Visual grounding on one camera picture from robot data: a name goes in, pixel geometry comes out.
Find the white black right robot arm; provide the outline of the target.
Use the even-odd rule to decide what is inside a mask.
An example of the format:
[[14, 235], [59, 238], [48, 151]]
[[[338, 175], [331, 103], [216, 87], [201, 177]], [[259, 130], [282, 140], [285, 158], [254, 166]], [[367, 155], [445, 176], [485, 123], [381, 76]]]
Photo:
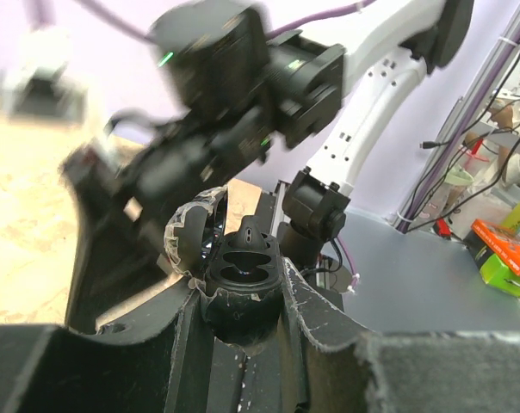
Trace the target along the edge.
[[158, 258], [199, 276], [226, 226], [226, 184], [264, 162], [271, 136], [288, 149], [330, 130], [287, 191], [286, 245], [315, 263], [344, 226], [344, 210], [375, 142], [403, 101], [456, 55], [470, 1], [367, 1], [267, 32], [240, 1], [187, 2], [162, 14], [145, 39], [188, 109], [156, 122], [127, 165], [93, 141], [63, 163], [78, 210], [65, 324], [91, 334], [106, 310], [160, 277]]

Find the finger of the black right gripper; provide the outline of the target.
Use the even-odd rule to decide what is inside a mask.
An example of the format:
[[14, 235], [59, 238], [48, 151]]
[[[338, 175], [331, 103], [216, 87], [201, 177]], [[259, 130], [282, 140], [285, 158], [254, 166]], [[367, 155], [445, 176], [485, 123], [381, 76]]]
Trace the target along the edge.
[[78, 226], [65, 324], [94, 331], [100, 315], [166, 273], [157, 265], [157, 251], [123, 212], [124, 199], [105, 188], [110, 171], [91, 147], [78, 147], [61, 171], [72, 190]]

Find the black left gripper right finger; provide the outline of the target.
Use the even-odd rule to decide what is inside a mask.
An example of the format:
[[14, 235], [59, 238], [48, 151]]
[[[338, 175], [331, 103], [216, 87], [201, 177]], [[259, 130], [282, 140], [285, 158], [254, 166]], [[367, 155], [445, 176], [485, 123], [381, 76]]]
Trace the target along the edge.
[[520, 412], [520, 332], [363, 329], [365, 412]]

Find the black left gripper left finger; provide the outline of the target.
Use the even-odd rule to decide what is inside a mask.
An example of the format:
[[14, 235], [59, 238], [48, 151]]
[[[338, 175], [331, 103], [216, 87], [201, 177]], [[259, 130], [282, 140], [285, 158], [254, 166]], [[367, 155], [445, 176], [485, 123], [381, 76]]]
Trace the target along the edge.
[[0, 325], [0, 412], [204, 412], [214, 337], [184, 282], [111, 334]]

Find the black ear hook earbud front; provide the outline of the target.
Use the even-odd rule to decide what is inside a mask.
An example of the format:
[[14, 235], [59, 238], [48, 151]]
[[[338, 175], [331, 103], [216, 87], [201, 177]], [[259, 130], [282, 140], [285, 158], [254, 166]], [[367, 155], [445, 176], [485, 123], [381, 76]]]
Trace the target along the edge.
[[256, 218], [246, 215], [232, 238], [232, 247], [242, 250], [266, 250], [268, 245], [257, 227]]

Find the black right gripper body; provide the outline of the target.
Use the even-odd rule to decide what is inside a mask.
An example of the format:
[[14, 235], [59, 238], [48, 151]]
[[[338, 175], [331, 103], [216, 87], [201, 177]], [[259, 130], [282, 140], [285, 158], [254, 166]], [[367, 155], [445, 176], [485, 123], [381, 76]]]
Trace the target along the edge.
[[150, 32], [187, 115], [124, 170], [142, 218], [165, 224], [204, 189], [265, 162], [275, 130], [258, 6], [178, 6]]

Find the black earbud charging case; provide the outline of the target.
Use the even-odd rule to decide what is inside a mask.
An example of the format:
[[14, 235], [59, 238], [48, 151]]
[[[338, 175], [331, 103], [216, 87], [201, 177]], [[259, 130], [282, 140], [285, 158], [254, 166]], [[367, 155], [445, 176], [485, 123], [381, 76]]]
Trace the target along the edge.
[[202, 318], [214, 335], [258, 354], [275, 334], [283, 307], [282, 256], [258, 222], [268, 248], [233, 248], [236, 231], [226, 231], [227, 207], [227, 188], [200, 192], [168, 221], [164, 249], [173, 269], [200, 294]]

